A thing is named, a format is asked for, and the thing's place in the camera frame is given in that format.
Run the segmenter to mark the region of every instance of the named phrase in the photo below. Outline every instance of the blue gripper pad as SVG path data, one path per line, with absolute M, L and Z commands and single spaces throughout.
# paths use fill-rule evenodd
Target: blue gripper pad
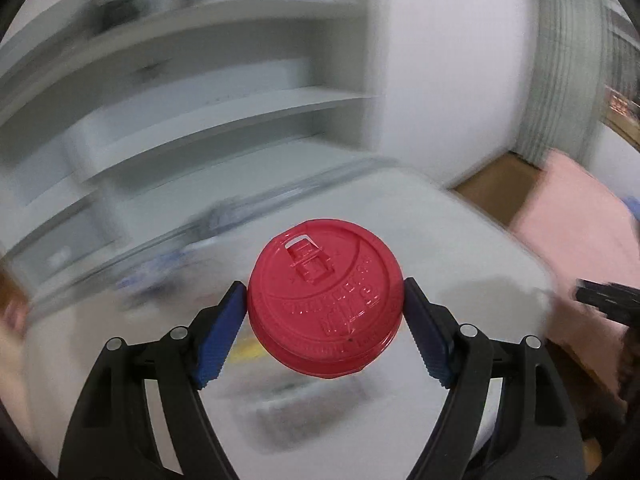
M 429 375 L 450 388 L 456 379 L 452 365 L 455 318 L 445 307 L 431 304 L 413 278 L 404 280 L 403 313 Z
M 199 390 L 217 379 L 246 314 L 246 288 L 235 282 L 217 307 L 220 313 L 204 338 L 197 340 L 198 363 L 191 376 Z

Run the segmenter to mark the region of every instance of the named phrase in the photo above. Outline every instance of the red plastic coffee cup lid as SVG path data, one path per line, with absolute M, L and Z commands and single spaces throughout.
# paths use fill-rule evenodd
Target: red plastic coffee cup lid
M 334 378 L 362 370 L 402 320 L 402 272 L 363 227 L 309 220 L 271 240 L 249 280 L 249 320 L 278 361 Z

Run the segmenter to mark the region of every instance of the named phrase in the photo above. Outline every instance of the pink fabric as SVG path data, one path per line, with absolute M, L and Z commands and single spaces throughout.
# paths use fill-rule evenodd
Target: pink fabric
M 612 392 L 625 328 L 572 299 L 575 282 L 615 282 L 640 288 L 640 244 L 626 206 L 580 165 L 551 151 L 545 173 L 511 231 L 551 269 L 556 305 L 551 341 L 570 348 Z

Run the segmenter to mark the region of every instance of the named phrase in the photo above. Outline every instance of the white wall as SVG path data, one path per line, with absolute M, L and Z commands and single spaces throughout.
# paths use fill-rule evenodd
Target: white wall
M 620 198 L 640 198 L 640 153 L 602 123 L 597 135 L 587 170 Z
M 56 1 L 27 0 L 10 33 Z M 535 16 L 534 0 L 390 0 L 382 152 L 452 184 L 508 149 Z

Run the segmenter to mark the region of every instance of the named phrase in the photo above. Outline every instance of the metal screw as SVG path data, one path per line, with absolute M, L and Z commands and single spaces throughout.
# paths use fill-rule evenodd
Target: metal screw
M 538 339 L 536 336 L 534 335 L 528 335 L 525 339 L 524 342 L 527 344 L 527 346 L 529 348 L 540 348 L 542 346 L 542 341 L 540 341 L 540 339 Z
M 117 350 L 122 346 L 122 339 L 119 337 L 112 337 L 107 341 L 107 350 Z
M 171 332 L 169 332 L 169 335 L 171 336 L 171 339 L 178 340 L 187 337 L 188 333 L 189 331 L 185 327 L 177 326 L 173 330 L 171 330 Z
M 467 323 L 460 326 L 460 333 L 467 337 L 476 337 L 478 335 L 478 329 L 475 326 Z

